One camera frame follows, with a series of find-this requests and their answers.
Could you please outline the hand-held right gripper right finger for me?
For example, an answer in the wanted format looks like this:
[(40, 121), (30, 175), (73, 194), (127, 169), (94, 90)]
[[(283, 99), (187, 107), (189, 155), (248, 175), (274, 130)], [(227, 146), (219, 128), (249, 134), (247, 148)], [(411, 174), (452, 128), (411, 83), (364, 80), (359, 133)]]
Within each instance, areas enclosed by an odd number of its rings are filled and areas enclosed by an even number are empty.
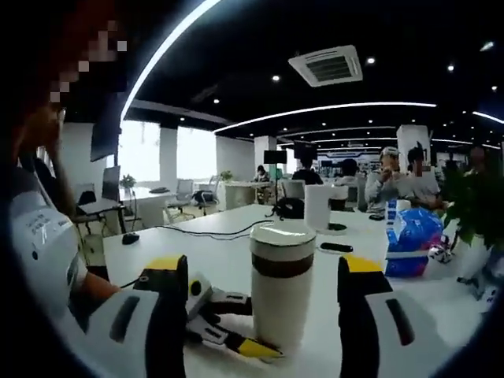
[(430, 377), (445, 361), (433, 316), (381, 271), (358, 272), (341, 257), (338, 324), (341, 377)]

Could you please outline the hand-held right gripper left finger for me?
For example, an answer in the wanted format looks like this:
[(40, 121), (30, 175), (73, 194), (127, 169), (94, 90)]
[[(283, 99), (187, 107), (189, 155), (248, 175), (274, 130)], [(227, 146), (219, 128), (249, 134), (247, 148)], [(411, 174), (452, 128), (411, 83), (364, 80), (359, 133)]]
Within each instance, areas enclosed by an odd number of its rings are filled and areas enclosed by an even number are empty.
[(76, 290), (76, 354), (96, 377), (183, 377), (187, 258), (153, 260), (134, 287), (87, 273)]

